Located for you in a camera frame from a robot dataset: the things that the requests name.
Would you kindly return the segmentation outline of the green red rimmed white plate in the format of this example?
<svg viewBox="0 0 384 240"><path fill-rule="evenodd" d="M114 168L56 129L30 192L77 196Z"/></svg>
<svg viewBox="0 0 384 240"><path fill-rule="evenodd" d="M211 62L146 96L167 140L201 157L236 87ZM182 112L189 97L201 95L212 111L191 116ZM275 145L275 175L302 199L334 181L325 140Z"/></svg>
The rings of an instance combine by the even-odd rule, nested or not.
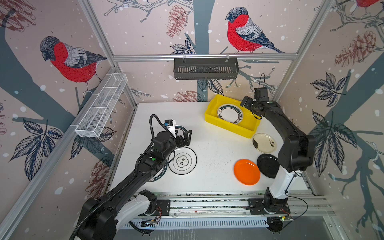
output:
<svg viewBox="0 0 384 240"><path fill-rule="evenodd" d="M224 104L218 108L217 116L221 120L237 125L243 120L244 114L238 106Z"/></svg>

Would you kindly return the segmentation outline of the orange plate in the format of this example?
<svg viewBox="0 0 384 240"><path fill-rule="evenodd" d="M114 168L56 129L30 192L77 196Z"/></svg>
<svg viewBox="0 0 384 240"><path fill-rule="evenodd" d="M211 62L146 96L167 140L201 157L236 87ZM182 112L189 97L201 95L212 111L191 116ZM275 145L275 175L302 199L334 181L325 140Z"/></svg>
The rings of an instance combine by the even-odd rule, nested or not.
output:
<svg viewBox="0 0 384 240"><path fill-rule="evenodd" d="M261 172L258 166L247 159L241 159L235 163L234 174L240 183L247 186L257 184L261 177Z"/></svg>

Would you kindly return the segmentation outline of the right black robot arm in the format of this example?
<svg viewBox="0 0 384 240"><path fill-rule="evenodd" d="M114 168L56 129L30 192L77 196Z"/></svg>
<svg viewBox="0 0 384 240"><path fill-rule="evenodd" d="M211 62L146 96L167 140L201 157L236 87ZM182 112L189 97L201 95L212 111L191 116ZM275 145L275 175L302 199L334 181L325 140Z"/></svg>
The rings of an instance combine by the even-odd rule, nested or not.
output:
<svg viewBox="0 0 384 240"><path fill-rule="evenodd" d="M245 96L240 103L253 115L266 118L278 131L283 145L278 153L279 170L273 184L267 188L264 196L264 209L276 212L288 201L288 192L294 180L311 166L314 161L315 137L299 130L284 114L280 105L269 97L252 99Z"/></svg>

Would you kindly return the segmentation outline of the green lettered plate under arm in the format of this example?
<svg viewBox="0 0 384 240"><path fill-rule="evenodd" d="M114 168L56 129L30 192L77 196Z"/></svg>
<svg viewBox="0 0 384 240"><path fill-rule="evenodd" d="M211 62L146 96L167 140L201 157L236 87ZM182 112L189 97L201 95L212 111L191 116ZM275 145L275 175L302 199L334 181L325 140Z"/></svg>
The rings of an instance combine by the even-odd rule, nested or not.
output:
<svg viewBox="0 0 384 240"><path fill-rule="evenodd" d="M151 178L151 179L149 180L149 183L151 183L151 182L156 182L156 181L160 180L163 176L164 176L164 175L158 175L158 176L155 176L154 178Z"/></svg>

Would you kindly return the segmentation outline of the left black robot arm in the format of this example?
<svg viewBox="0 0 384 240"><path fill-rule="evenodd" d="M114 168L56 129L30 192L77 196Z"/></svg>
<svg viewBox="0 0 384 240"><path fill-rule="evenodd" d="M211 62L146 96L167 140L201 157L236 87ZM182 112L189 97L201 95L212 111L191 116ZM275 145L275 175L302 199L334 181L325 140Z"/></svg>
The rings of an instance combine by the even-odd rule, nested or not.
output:
<svg viewBox="0 0 384 240"><path fill-rule="evenodd" d="M151 143L138 158L135 169L115 188L99 199L88 199L81 210L79 221L70 239L112 240L117 231L118 214L123 206L132 203L131 197L154 177L168 162L169 156L178 147L191 143L192 131L174 136L165 130L153 135Z"/></svg>

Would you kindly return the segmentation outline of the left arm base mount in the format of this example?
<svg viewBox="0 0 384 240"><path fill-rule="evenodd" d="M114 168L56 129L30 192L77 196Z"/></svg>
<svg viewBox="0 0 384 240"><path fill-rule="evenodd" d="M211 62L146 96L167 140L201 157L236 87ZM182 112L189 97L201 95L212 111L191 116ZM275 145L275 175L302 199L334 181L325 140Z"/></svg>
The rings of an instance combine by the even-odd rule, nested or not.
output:
<svg viewBox="0 0 384 240"><path fill-rule="evenodd" d="M140 214L139 217L163 217L170 215L171 201L170 200L157 200L156 204L150 204L149 211Z"/></svg>

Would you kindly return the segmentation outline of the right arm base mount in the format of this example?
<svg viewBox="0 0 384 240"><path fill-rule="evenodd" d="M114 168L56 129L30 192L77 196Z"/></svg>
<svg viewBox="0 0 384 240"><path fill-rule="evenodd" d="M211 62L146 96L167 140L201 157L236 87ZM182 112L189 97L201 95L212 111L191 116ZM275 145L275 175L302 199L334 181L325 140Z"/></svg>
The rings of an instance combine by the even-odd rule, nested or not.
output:
<svg viewBox="0 0 384 240"><path fill-rule="evenodd" d="M289 215L291 210L288 198L277 200L248 199L248 207L251 215Z"/></svg>

